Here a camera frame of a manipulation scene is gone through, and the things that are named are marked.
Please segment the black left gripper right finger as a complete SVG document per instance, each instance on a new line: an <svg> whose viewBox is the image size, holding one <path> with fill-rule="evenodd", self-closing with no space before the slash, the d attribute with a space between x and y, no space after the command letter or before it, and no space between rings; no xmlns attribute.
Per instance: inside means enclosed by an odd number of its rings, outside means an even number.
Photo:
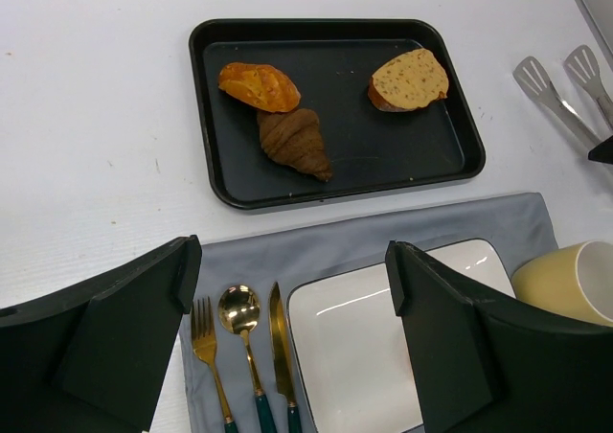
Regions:
<svg viewBox="0 0 613 433"><path fill-rule="evenodd" d="M612 330L524 304L415 245L385 255L428 432L608 432Z"/></svg>

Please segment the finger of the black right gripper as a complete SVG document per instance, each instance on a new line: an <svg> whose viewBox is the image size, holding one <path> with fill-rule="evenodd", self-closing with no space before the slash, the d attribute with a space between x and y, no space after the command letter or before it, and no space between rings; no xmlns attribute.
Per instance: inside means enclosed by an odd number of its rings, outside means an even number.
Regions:
<svg viewBox="0 0 613 433"><path fill-rule="evenodd" d="M603 164L613 164L613 136L602 141L588 152L588 159Z"/></svg>

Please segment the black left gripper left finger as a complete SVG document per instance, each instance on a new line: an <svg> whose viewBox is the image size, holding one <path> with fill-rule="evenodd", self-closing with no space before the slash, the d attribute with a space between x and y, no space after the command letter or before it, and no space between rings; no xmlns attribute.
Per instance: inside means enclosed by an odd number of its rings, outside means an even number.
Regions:
<svg viewBox="0 0 613 433"><path fill-rule="evenodd" d="M198 238L180 237L2 308L2 431L150 430L200 263Z"/></svg>

